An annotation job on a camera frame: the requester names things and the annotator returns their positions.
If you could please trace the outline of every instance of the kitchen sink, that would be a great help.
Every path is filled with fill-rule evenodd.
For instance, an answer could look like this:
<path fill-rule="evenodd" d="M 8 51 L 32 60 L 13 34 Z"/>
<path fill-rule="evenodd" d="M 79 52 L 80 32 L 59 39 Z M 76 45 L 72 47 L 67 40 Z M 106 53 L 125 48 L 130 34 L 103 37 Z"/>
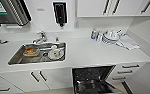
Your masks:
<path fill-rule="evenodd" d="M 57 50 L 62 51 L 62 56 L 59 58 L 49 58 L 49 53 L 52 51 L 52 46 L 55 45 Z M 39 53 L 37 56 L 25 56 L 23 53 L 27 48 L 38 48 Z M 28 64 L 28 63 L 41 63 L 65 60 L 66 43 L 43 43 L 43 44 L 25 44 L 15 53 L 15 55 L 8 62 L 12 64 Z"/>

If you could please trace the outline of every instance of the open dishwasher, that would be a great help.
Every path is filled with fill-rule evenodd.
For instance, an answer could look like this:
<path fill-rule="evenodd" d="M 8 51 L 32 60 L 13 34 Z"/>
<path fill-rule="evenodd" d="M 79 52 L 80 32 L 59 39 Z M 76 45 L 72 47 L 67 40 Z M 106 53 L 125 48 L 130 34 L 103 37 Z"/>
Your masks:
<path fill-rule="evenodd" d="M 105 80 L 115 66 L 74 68 L 75 94 L 123 94 Z"/>

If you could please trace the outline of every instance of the floor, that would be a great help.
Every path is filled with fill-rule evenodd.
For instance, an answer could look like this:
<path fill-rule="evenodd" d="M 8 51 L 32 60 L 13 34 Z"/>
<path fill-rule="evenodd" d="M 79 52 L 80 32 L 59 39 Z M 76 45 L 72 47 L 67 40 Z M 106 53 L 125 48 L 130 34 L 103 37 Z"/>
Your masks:
<path fill-rule="evenodd" d="M 121 83 L 115 83 L 113 84 L 113 86 L 121 90 L 123 94 L 127 94 Z M 74 94 L 74 92 L 73 92 L 73 88 L 64 88 L 64 89 L 34 91 L 34 92 L 27 92 L 22 94 Z"/>

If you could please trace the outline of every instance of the wall-mounted dispenser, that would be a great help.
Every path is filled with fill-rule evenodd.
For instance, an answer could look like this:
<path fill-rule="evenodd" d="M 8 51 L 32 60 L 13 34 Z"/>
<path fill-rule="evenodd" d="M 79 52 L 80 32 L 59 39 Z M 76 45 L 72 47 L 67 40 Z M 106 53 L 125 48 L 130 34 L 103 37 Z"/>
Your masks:
<path fill-rule="evenodd" d="M 0 0 L 0 26 L 1 24 L 18 24 L 24 26 L 31 17 L 24 0 Z"/>
<path fill-rule="evenodd" d="M 67 23 L 66 3 L 65 2 L 53 2 L 55 11 L 56 23 L 63 27 Z"/>

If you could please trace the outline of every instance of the cabinet door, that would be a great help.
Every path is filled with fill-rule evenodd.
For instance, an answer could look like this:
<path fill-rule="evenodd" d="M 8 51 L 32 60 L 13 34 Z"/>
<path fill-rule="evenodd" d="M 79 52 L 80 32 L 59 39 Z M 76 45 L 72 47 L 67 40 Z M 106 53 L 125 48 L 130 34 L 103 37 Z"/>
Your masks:
<path fill-rule="evenodd" d="M 78 0 L 77 17 L 106 17 L 111 0 Z"/>
<path fill-rule="evenodd" d="M 0 94 L 23 93 L 20 89 L 0 77 Z"/>
<path fill-rule="evenodd" d="M 150 0 L 144 0 L 136 16 L 150 16 Z"/>
<path fill-rule="evenodd" d="M 41 75 L 50 89 L 73 87 L 71 68 L 45 69 Z"/>
<path fill-rule="evenodd" d="M 0 76 L 11 82 L 24 92 L 47 90 L 47 85 L 43 82 L 38 71 L 19 71 L 1 73 Z"/>
<path fill-rule="evenodd" d="M 108 16 L 135 16 L 143 0 L 112 0 Z"/>

